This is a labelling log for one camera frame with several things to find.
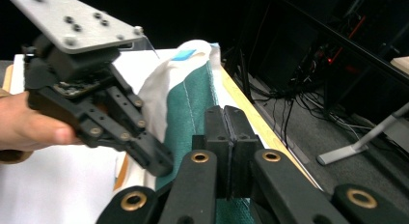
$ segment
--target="metal stand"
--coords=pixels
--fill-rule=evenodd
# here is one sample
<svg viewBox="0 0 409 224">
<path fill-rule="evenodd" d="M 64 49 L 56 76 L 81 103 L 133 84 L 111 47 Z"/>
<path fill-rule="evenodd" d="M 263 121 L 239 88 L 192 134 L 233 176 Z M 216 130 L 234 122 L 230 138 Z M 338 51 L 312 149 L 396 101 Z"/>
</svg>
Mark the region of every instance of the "metal stand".
<svg viewBox="0 0 409 224">
<path fill-rule="evenodd" d="M 354 154 L 358 154 L 360 152 L 367 150 L 368 149 L 368 146 L 366 145 L 367 142 L 369 142 L 370 140 L 375 138 L 378 134 L 383 132 L 388 126 L 395 123 L 399 119 L 399 117 L 403 116 L 408 111 L 409 111 L 409 102 L 407 102 L 399 110 L 397 110 L 396 112 L 388 116 L 384 121 L 382 121 L 379 125 L 374 127 L 370 132 L 368 132 L 364 137 L 362 137 L 355 144 L 349 145 L 349 146 L 346 146 L 346 147 L 343 147 L 337 150 L 333 150 L 326 154 L 321 154 L 316 158 L 316 160 L 318 160 L 318 162 L 321 165 L 327 165 L 337 160 L 347 158 L 349 156 L 352 156 Z"/>
</svg>

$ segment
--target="dark floor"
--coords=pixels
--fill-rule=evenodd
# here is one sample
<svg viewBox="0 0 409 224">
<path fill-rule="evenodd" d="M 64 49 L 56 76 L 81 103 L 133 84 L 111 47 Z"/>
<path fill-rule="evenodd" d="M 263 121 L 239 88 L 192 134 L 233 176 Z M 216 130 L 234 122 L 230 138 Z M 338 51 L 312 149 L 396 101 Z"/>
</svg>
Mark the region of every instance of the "dark floor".
<svg viewBox="0 0 409 224">
<path fill-rule="evenodd" d="M 253 84 L 262 85 L 254 78 Z M 316 112 L 313 102 L 322 102 L 318 94 L 297 96 L 287 120 L 290 101 L 284 99 L 257 100 L 264 98 L 252 92 L 255 107 L 270 124 L 276 134 L 286 141 L 290 150 L 303 163 L 319 187 L 332 194 L 339 184 L 354 183 L 365 186 L 380 194 L 409 216 L 409 158 L 400 147 L 383 137 L 371 141 L 368 151 L 326 166 L 315 158 L 332 150 L 355 143 L 373 124 L 362 117 L 354 116 L 356 128 L 324 120 L 326 117 Z"/>
</svg>

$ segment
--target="green cloth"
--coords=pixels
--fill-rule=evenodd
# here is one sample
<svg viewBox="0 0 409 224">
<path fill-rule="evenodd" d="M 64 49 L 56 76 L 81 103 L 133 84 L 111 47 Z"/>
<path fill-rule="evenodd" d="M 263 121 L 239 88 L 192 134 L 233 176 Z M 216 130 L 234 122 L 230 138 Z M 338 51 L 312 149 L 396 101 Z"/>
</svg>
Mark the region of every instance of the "green cloth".
<svg viewBox="0 0 409 224">
<path fill-rule="evenodd" d="M 156 180 L 156 189 L 177 175 L 183 156 L 192 150 L 192 135 L 205 134 L 205 111 L 217 105 L 210 63 L 193 70 L 167 96 L 167 124 L 164 144 L 174 153 L 174 171 Z M 254 223 L 246 199 L 217 200 L 216 223 Z"/>
</svg>

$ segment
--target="desk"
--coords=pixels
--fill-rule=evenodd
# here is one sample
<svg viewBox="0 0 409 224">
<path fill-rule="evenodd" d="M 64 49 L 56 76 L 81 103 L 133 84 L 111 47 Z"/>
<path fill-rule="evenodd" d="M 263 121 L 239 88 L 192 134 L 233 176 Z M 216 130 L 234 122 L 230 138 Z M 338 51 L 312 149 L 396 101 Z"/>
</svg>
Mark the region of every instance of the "desk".
<svg viewBox="0 0 409 224">
<path fill-rule="evenodd" d="M 159 50 L 161 58 L 176 54 Z M 134 91 L 158 64 L 151 52 L 124 52 L 115 62 Z M 223 70 L 213 72 L 219 103 L 240 107 L 265 147 L 280 150 L 297 166 L 266 122 Z M 23 91 L 22 56 L 14 60 L 10 91 Z M 53 146 L 16 165 L 0 166 L 0 216 L 7 223 L 93 223 L 112 197 L 119 153 L 109 148 Z"/>
</svg>

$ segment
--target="yellow wooden edge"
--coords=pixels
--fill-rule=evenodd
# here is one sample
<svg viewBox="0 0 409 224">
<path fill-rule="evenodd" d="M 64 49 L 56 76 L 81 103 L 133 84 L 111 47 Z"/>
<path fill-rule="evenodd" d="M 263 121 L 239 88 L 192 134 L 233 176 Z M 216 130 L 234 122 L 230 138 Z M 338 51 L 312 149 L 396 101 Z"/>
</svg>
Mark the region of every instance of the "yellow wooden edge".
<svg viewBox="0 0 409 224">
<path fill-rule="evenodd" d="M 6 68 L 6 73 L 4 74 L 3 80 L 3 90 L 10 91 L 12 87 L 12 76 L 13 76 L 13 65 Z"/>
<path fill-rule="evenodd" d="M 284 144 L 280 141 L 274 131 L 270 128 L 264 118 L 259 114 L 253 104 L 244 96 L 243 92 L 238 88 L 238 86 L 233 82 L 232 78 L 226 73 L 225 70 L 221 70 L 223 86 L 232 96 L 237 106 L 243 110 L 246 114 L 247 119 L 253 128 L 259 133 L 259 136 L 265 141 L 265 143 L 273 150 L 280 151 L 285 154 L 292 163 L 300 170 L 301 173 L 306 176 L 310 182 L 312 181 L 304 169 L 300 166 L 298 161 L 294 156 L 286 149 Z"/>
</svg>

